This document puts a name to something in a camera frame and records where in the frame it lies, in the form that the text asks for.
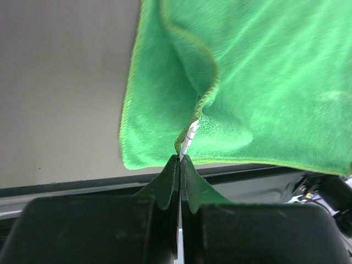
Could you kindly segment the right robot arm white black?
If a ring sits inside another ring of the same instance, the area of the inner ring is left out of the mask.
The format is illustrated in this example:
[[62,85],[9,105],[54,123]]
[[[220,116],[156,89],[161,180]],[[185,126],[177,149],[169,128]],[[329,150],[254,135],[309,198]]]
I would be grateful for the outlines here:
[[307,173],[294,185],[293,195],[317,193],[336,214],[338,228],[351,237],[351,187],[341,176]]

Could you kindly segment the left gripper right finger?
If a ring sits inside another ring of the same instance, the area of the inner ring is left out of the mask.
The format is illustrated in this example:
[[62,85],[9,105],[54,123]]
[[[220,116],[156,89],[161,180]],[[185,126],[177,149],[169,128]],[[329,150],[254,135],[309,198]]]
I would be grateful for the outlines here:
[[233,203],[188,156],[180,162],[180,195],[185,263],[351,263],[321,207]]

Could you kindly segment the green microfiber towel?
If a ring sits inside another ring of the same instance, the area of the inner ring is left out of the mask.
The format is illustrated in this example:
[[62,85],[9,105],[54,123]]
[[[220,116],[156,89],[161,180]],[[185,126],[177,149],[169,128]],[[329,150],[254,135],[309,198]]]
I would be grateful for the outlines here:
[[119,132],[128,169],[351,174],[351,1],[142,1]]

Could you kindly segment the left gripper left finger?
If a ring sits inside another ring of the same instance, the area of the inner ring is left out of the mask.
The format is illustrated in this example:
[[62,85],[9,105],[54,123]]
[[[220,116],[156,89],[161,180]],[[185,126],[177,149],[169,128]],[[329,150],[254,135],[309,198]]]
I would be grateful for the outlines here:
[[14,223],[1,263],[173,263],[180,160],[134,195],[41,197]]

